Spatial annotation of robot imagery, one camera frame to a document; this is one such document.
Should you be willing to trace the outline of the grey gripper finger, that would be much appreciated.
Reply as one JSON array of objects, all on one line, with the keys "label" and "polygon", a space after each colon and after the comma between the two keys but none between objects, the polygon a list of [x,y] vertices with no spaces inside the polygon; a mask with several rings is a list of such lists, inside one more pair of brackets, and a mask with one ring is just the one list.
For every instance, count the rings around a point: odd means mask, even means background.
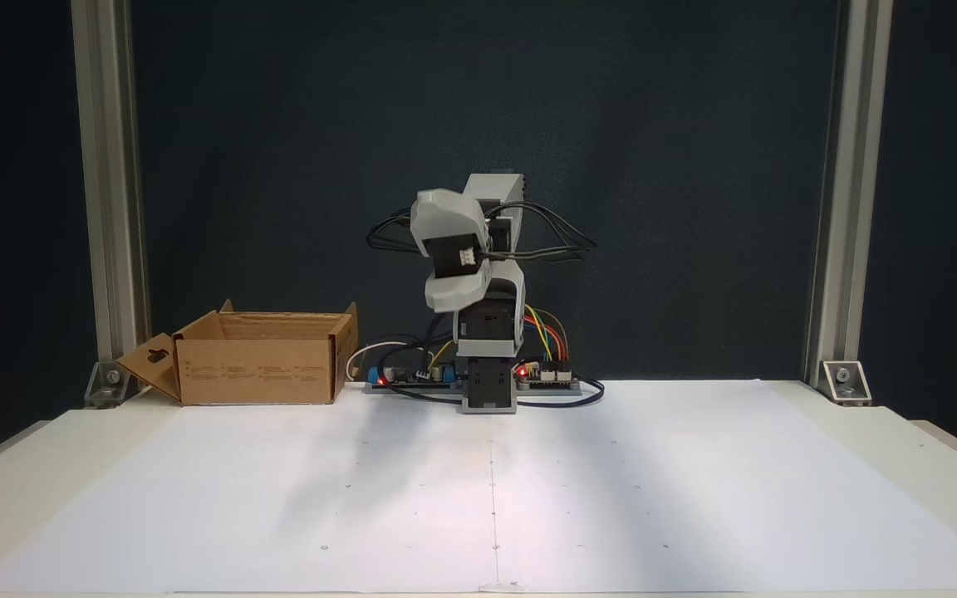
[{"label": "grey gripper finger", "polygon": [[491,266],[482,264],[477,272],[454,277],[436,277],[425,281],[425,301],[434,313],[462,311],[482,301],[491,280]]},{"label": "grey gripper finger", "polygon": [[410,233],[421,254],[425,243],[445,236],[474,235],[481,251],[489,249],[488,223],[479,201],[448,189],[417,193],[410,208]]}]

